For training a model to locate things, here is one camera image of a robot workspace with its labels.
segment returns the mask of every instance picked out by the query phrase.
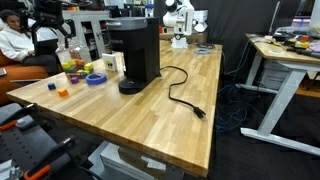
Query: black power cord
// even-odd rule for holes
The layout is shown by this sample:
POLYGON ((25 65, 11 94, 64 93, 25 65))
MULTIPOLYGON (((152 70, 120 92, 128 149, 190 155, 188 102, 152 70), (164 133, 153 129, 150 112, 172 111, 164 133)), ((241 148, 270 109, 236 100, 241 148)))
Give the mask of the black power cord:
POLYGON ((190 106, 190 107, 193 109, 193 112, 194 112, 200 119, 206 118, 206 113, 205 113, 203 110, 201 110, 199 107, 196 107, 196 106, 194 106, 193 104, 191 104, 191 103, 189 103, 189 102, 186 102, 186 101, 183 101, 183 100, 180 100, 180 99, 177 99, 177 98, 174 98, 174 97, 171 96, 171 88, 172 88, 173 86, 181 85, 181 84, 183 84, 183 83, 185 83, 185 82, 187 81, 187 79, 188 79, 188 73, 187 73, 187 71, 185 71, 184 69, 181 69, 181 68, 179 68, 179 67, 176 67, 176 66, 166 66, 166 67, 161 68, 160 70, 166 69, 166 68, 178 69, 178 70, 180 70, 180 71, 182 71, 182 72, 184 72, 184 73, 186 74, 186 77, 185 77, 185 79, 184 79, 183 81, 170 84, 170 86, 169 86, 169 99, 190 106))

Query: clear plastic container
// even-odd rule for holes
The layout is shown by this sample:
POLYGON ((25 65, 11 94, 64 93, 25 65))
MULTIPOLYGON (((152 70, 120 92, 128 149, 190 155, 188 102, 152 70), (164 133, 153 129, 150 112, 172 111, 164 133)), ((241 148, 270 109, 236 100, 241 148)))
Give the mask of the clear plastic container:
POLYGON ((92 62, 89 48, 82 41, 72 39, 69 43, 68 49, 72 59, 81 59, 85 62, 85 64, 92 62))
POLYGON ((79 47, 80 59, 84 60, 85 63, 91 63, 92 59, 88 46, 82 41, 79 41, 79 47))
POLYGON ((71 54, 69 52, 69 49, 65 48, 64 42, 58 42, 57 45, 58 45, 58 48, 56 50, 56 54, 57 54, 61 64, 72 59, 71 54))

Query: standing desk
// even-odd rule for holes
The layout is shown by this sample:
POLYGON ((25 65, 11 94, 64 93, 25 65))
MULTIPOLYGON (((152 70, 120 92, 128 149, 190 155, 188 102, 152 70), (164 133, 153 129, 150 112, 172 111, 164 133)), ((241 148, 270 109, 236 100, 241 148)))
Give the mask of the standing desk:
POLYGON ((181 178, 183 172, 206 177, 221 54, 199 55, 194 49, 194 45, 173 49, 169 42, 160 41, 160 67, 178 66, 189 73, 185 84, 172 88, 172 96, 200 107, 207 120, 199 119, 188 106, 169 100, 169 85, 185 78, 175 69, 162 70, 162 77, 140 93, 119 93, 118 82, 124 78, 119 57, 117 72, 106 71, 102 60, 93 62, 95 72, 106 73, 108 78, 100 85, 89 86, 84 80, 71 84, 60 73, 7 94, 13 101, 37 103, 52 117, 164 162, 169 176, 181 171, 172 179, 181 178), (49 91, 50 82, 58 89, 66 88, 69 95, 60 97, 55 90, 49 91))
POLYGON ((249 128, 241 128, 241 133, 248 137, 320 156, 320 148, 318 147, 271 134, 271 131, 289 104, 307 71, 320 71, 320 59, 299 55, 295 52, 288 52, 283 47, 265 42, 257 42, 256 38, 250 35, 247 35, 247 37, 251 43, 254 43, 253 46, 257 49, 257 52, 246 83, 237 85, 238 87, 249 90, 275 93, 276 96, 270 105, 267 114, 263 118, 259 129, 253 130, 249 128), (289 73, 282 83, 279 91, 252 85, 262 58, 276 61, 289 68, 289 73))

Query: glass jar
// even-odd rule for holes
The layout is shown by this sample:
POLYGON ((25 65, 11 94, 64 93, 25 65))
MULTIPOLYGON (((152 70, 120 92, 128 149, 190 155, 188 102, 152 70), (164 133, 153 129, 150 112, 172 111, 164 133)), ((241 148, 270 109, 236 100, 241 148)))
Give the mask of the glass jar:
POLYGON ((58 45, 58 48, 56 50, 56 54, 57 54, 61 64, 72 59, 70 52, 69 52, 69 49, 65 48, 64 42, 58 42, 57 45, 58 45))

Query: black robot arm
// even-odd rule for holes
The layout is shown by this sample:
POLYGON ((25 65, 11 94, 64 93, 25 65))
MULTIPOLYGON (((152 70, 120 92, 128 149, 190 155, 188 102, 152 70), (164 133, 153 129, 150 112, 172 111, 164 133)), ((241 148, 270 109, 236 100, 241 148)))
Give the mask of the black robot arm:
POLYGON ((20 26, 22 29, 31 31, 33 44, 37 45, 36 32, 40 27, 58 29, 65 37, 65 47, 68 48, 68 39, 76 36, 73 20, 64 20, 62 16, 62 2, 60 0, 33 0, 34 12, 20 10, 20 26), (28 18, 35 19, 36 22, 28 27, 28 18), (69 34, 62 25, 67 23, 70 26, 69 34))

